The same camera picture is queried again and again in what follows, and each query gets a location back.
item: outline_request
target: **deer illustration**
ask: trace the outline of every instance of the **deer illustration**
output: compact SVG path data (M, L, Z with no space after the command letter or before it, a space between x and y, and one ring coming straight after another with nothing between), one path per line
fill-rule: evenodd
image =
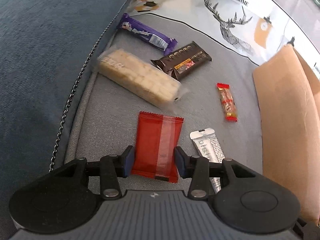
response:
M251 46L250 44L246 43L245 41L242 41L241 39L239 39L238 37L234 36L231 31L230 28L234 28L235 24L238 25L245 25L248 22L250 22L250 20L252 19L252 17L249 18L249 20L245 20L246 15L244 12L244 9L242 7L242 11L243 11L243 17L241 19L239 19L237 21L237 13L235 14L235 17L232 19L228 19L228 21L224 21L220 18L219 13L217 12L216 8L218 6L218 2L212 6L211 3L212 0L204 0L204 5L206 6L206 8L212 12L213 17L219 21L220 23L220 30L221 30L221 34L222 37L229 42L232 46L234 46L236 49L241 49L242 51L247 51L250 54L252 53L251 51Z

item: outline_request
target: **red and gold candy wrapper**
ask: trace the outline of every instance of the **red and gold candy wrapper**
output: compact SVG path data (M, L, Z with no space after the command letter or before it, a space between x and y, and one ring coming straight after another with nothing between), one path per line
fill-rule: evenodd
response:
M217 83L217 88L220 91L221 104L225 113L225 119L228 121L238 121L237 109L230 92L228 84Z
M180 117L140 112L131 174L178 182L173 150L182 124L183 118Z

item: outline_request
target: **dark brown wrapper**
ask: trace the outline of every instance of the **dark brown wrapper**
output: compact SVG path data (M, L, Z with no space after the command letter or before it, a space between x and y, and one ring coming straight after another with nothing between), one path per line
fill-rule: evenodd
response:
M167 56L151 62L169 76L181 80L196 67L211 61L212 58L194 41L175 50Z

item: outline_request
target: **silver tube packet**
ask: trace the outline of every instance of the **silver tube packet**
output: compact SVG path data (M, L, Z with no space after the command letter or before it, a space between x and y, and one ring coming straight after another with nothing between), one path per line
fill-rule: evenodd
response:
M190 139L196 146L199 155L206 157L209 162L222 163L225 157L214 129L194 131L190 133ZM210 181L214 192L218 193L221 190L220 178L210 178Z

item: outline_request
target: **purple chocolate bar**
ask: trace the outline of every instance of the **purple chocolate bar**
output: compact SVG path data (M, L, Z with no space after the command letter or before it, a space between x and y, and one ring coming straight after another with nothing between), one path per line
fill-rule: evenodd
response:
M166 35L157 32L155 29L131 18L127 13L123 14L118 29L128 30L132 35L163 50L164 55L171 53L177 45L175 39L169 38Z

